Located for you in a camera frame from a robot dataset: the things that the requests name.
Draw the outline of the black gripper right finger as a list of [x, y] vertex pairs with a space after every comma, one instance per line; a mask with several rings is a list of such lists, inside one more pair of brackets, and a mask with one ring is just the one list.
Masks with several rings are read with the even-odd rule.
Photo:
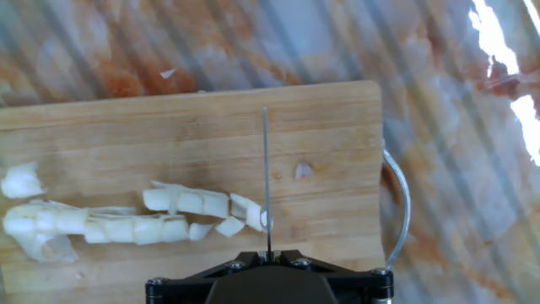
[[355, 271], [298, 250], [273, 252], [272, 265], [289, 269], [275, 281], [310, 303], [391, 303], [395, 296], [393, 272], [384, 268]]

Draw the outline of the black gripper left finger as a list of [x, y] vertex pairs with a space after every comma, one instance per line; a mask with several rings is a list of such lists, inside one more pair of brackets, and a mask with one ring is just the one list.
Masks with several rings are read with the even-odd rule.
[[263, 266], [266, 263], [266, 257], [265, 251], [240, 252], [230, 261], [184, 279], [154, 277], [146, 281], [145, 303], [205, 303], [210, 291], [219, 279], [228, 279], [232, 274]]

